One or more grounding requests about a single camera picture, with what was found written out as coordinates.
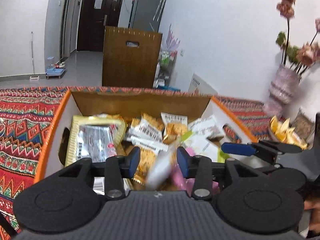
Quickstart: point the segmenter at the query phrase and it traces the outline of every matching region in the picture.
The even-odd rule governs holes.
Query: baseboard
[[[0,81],[30,80],[30,77],[37,77],[37,76],[39,76],[39,78],[41,78],[41,79],[45,78],[45,73],[0,77]]]

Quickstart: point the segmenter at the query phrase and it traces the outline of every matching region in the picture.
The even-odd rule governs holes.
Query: patterned tablecloth
[[[0,212],[12,226],[19,225],[12,212],[15,197],[33,184],[41,148],[47,130],[67,87],[21,88],[0,90]],[[118,88],[76,90],[121,92]],[[268,137],[269,118],[262,103],[217,96],[258,138]],[[0,239],[9,236],[0,228]]]

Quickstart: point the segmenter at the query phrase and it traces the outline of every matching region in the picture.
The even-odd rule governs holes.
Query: refrigerator
[[[158,32],[163,12],[161,11],[161,6],[154,20],[153,18],[160,2],[161,0],[134,0],[131,9],[129,28],[148,32]]]

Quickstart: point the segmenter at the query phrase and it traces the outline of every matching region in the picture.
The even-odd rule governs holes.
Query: blue object on floor
[[[178,91],[180,92],[181,90],[180,89],[177,89],[177,88],[173,88],[173,87],[170,87],[170,86],[158,86],[158,89],[161,89],[161,90],[170,90],[170,91]]]
[[[64,73],[64,68],[53,68],[53,69],[47,69],[46,75],[47,76],[61,76]]]

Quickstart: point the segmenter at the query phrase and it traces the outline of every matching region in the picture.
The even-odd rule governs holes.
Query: dark brown door
[[[122,0],[83,0],[77,50],[102,51],[105,26],[118,26]]]

